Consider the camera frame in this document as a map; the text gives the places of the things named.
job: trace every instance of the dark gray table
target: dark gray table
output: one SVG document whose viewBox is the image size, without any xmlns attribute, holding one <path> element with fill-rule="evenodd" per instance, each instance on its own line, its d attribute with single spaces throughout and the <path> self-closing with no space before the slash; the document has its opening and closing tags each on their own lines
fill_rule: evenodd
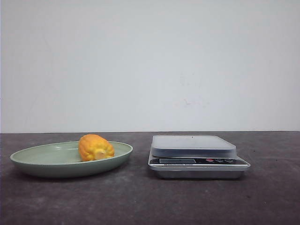
<svg viewBox="0 0 300 225">
<path fill-rule="evenodd" d="M 300 132 L 98 133 L 132 145 L 103 174 L 42 179 L 16 170 L 21 149 L 77 141 L 83 133 L 1 135 L 1 224 L 300 224 Z M 239 180 L 160 180 L 148 169 L 153 135 L 217 135 L 252 166 Z"/>
</svg>

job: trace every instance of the oval plate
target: oval plate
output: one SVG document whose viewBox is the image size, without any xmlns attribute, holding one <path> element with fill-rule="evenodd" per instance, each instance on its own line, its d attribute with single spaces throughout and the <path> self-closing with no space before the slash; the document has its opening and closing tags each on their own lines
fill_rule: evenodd
<svg viewBox="0 0 300 225">
<path fill-rule="evenodd" d="M 109 142 L 115 154 L 112 158 L 82 162 L 78 142 L 40 145 L 15 152 L 10 156 L 23 173 L 48 178 L 82 177 L 102 173 L 126 162 L 133 150 L 129 144 Z"/>
</svg>

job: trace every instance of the white backdrop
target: white backdrop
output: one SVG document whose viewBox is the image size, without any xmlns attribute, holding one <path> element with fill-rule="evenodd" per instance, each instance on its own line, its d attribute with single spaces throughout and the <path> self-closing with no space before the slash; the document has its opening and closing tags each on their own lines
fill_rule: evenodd
<svg viewBox="0 0 300 225">
<path fill-rule="evenodd" d="M 1 132 L 300 130 L 298 0 L 2 0 Z"/>
</svg>

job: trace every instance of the digital scale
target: digital scale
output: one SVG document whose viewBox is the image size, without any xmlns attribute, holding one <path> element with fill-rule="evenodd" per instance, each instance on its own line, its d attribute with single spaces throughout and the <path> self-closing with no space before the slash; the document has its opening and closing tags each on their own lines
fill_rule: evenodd
<svg viewBox="0 0 300 225">
<path fill-rule="evenodd" d="M 250 167 L 235 145 L 211 135 L 155 135 L 148 165 L 166 179 L 236 179 Z"/>
</svg>

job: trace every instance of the scale base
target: scale base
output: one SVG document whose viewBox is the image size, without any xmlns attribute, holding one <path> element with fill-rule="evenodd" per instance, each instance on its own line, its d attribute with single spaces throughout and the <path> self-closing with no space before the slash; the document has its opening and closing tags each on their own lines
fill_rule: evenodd
<svg viewBox="0 0 300 225">
<path fill-rule="evenodd" d="M 244 171 L 157 171 L 154 173 L 163 179 L 237 179 Z"/>
</svg>

